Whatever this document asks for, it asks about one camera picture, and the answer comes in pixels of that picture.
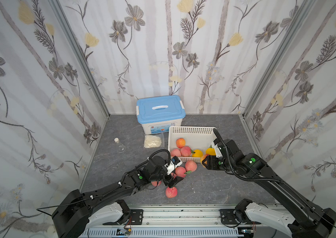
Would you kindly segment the orange pink peach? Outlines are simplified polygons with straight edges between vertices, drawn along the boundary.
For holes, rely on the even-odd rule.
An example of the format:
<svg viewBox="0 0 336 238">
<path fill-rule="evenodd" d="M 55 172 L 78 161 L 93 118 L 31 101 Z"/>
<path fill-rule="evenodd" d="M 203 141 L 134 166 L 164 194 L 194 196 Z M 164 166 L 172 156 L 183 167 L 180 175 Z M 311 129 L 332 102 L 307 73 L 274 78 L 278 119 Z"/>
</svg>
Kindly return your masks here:
<svg viewBox="0 0 336 238">
<path fill-rule="evenodd" d="M 181 149 L 186 146 L 186 140 L 183 138 L 179 138 L 176 140 L 176 145 L 177 145 L 177 148 Z"/>
</svg>

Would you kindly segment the pink peach top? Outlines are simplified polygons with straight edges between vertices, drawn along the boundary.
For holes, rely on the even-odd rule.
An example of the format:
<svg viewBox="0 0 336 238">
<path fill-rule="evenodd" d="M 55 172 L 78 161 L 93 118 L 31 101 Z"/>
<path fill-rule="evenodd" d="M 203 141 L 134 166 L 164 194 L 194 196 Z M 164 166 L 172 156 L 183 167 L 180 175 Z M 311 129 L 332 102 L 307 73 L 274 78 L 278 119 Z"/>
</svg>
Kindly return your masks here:
<svg viewBox="0 0 336 238">
<path fill-rule="evenodd" d="M 177 157 L 180 157 L 182 154 L 181 154 L 181 150 L 180 149 L 173 149 L 171 152 L 171 156 L 174 157 L 174 156 L 177 156 Z"/>
</svg>

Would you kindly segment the yellow peach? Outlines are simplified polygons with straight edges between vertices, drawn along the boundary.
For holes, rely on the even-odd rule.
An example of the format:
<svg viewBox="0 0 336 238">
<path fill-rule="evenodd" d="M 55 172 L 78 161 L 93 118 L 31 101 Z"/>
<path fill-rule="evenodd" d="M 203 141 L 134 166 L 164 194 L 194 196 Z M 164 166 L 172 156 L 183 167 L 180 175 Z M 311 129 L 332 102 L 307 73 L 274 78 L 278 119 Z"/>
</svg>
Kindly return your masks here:
<svg viewBox="0 0 336 238">
<path fill-rule="evenodd" d="M 214 148 L 208 148 L 205 151 L 206 154 L 211 155 L 211 156 L 216 156 L 216 151 Z"/>
<path fill-rule="evenodd" d="M 201 158 L 203 156 L 203 152 L 199 149 L 192 151 L 192 157 Z"/>
</svg>

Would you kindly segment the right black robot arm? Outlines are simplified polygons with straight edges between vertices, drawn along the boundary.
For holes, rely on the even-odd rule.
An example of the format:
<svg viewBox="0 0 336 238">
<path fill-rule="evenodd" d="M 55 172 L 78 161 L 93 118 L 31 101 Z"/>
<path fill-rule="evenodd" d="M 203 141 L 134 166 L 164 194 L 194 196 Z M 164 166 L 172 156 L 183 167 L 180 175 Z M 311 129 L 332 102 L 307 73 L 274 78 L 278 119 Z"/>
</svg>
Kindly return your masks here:
<svg viewBox="0 0 336 238">
<path fill-rule="evenodd" d="M 217 129 L 213 129 L 213 133 L 216 139 L 212 146 L 216 155 L 203 158 L 202 165 L 208 170 L 224 171 L 240 180 L 258 184 L 287 210 L 280 213 L 243 199 L 234 208 L 239 225 L 258 222 L 291 238 L 327 238 L 331 235 L 336 223 L 334 210 L 314 204 L 281 179 L 258 155 L 245 155 L 233 140 L 223 140 Z"/>
</svg>

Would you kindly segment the white perforated plastic basket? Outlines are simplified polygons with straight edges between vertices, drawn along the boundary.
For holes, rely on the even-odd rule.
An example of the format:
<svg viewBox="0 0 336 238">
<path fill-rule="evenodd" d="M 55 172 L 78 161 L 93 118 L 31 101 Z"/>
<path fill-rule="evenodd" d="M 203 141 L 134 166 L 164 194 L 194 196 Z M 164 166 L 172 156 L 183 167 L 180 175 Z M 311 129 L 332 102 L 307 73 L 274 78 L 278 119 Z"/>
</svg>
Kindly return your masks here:
<svg viewBox="0 0 336 238">
<path fill-rule="evenodd" d="M 178 149 L 176 141 L 183 138 L 186 146 L 192 151 L 198 149 L 205 152 L 208 148 L 214 147 L 213 141 L 217 138 L 213 132 L 215 127 L 189 127 L 171 126 L 169 128 L 168 150 L 171 152 Z"/>
</svg>

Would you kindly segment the orange red peach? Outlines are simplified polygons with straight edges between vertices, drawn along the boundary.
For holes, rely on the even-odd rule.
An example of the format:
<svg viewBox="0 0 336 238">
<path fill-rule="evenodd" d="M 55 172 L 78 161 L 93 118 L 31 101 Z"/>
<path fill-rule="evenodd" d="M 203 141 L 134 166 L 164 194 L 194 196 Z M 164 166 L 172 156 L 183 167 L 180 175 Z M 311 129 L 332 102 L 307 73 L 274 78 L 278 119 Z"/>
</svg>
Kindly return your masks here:
<svg viewBox="0 0 336 238">
<path fill-rule="evenodd" d="M 201 157 L 201 165 L 204 166 L 204 167 L 207 167 L 207 164 L 208 164 L 208 154 L 204 154 L 202 157 Z"/>
</svg>

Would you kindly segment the pink peach second row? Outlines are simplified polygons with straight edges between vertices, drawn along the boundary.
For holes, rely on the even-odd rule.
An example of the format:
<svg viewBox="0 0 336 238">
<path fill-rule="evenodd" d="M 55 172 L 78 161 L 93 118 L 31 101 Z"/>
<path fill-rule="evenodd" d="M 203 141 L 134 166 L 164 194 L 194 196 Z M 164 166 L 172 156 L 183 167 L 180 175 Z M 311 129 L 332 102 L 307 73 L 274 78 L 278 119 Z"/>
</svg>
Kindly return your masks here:
<svg viewBox="0 0 336 238">
<path fill-rule="evenodd" d="M 184 146 L 180 149 L 181 156 L 183 157 L 190 157 L 192 155 L 192 149 L 189 146 Z"/>
</svg>

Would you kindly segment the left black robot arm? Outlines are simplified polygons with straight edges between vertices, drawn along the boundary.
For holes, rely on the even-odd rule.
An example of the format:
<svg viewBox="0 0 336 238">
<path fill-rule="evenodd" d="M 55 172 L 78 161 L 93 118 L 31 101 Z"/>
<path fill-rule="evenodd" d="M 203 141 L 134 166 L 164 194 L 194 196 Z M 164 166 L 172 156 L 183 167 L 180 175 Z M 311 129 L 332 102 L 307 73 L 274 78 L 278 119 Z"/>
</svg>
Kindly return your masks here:
<svg viewBox="0 0 336 238">
<path fill-rule="evenodd" d="M 81 193 L 78 189 L 70 192 L 51 215 L 58 237 L 79 237 L 96 212 L 146 189 L 153 181 L 174 187 L 182 178 L 174 177 L 172 173 L 181 165 L 177 156 L 168 162 L 160 156 L 153 156 L 124 173 L 118 182 L 89 192 Z"/>
</svg>

